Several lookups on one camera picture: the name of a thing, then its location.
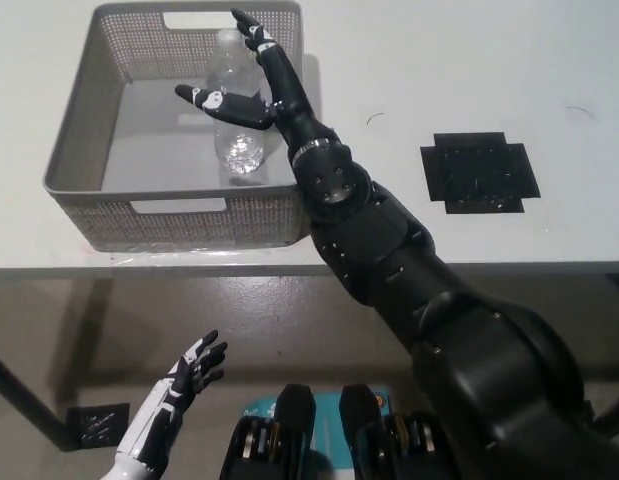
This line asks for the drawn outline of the right robot hand black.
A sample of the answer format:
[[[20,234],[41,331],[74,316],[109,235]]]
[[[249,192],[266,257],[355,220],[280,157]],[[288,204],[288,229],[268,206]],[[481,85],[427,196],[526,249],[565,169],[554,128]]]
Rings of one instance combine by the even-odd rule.
[[[255,53],[268,82],[270,103],[254,94],[223,93],[179,84],[175,94],[225,123],[264,131],[276,127],[288,146],[292,158],[305,145],[326,140],[339,140],[333,129],[316,117],[302,82],[282,46],[265,27],[247,13],[233,8],[238,31],[244,36],[246,47]]]

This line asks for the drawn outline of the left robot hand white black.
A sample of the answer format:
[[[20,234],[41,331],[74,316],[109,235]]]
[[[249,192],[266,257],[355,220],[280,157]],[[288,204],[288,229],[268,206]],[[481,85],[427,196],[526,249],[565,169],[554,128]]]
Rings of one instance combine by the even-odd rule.
[[[166,462],[185,412],[212,382],[221,379],[227,344],[212,330],[198,339],[159,379],[141,405],[120,442],[117,454],[149,471]]]

